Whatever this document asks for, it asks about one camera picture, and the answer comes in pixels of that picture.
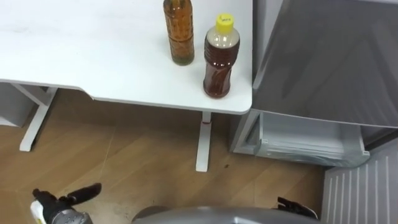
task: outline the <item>table leg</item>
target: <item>table leg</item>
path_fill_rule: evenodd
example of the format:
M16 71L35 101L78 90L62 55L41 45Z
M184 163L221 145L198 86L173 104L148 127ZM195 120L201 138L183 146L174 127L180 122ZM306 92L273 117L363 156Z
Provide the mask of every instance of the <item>table leg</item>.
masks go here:
M47 111L50 108L51 102L58 88L48 88L47 92L44 92L40 87L37 86L25 86L13 84L18 90L25 94L28 98L33 100L39 105L36 114L34 115L29 127L19 145L19 150L29 152L32 149L32 145L36 139L36 135L40 130L40 127L44 121Z
M210 151L211 113L203 112L200 124L197 167L198 172L207 172Z

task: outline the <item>open refrigerator drawer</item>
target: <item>open refrigerator drawer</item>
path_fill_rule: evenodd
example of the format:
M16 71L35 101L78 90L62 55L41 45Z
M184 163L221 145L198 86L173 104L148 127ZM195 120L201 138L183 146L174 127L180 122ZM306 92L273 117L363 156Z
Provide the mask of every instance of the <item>open refrigerator drawer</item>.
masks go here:
M357 125L272 113L260 113L247 143L255 156L323 166L356 167L370 157Z

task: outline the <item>yellow bottle cap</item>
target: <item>yellow bottle cap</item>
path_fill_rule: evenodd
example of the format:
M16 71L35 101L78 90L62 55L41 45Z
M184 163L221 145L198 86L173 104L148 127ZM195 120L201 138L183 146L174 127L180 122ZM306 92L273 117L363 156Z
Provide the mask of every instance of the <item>yellow bottle cap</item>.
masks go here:
M234 17L231 14L222 13L218 15L216 30L221 34L228 34L234 28Z

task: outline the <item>refrigerator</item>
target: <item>refrigerator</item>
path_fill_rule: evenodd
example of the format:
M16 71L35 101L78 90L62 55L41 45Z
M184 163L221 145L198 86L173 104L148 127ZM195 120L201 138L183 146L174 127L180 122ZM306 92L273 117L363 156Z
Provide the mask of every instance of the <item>refrigerator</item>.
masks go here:
M398 1L254 1L253 103L229 150L356 167L398 127Z

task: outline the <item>table top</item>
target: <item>table top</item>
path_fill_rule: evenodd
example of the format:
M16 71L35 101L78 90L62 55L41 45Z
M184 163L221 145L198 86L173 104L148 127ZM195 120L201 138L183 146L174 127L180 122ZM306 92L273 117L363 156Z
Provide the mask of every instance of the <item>table top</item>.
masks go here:
M95 100L243 114L252 103L252 1L192 0L195 60L173 63L163 0L0 0L0 82L76 88ZM217 14L241 35L231 90L203 91Z

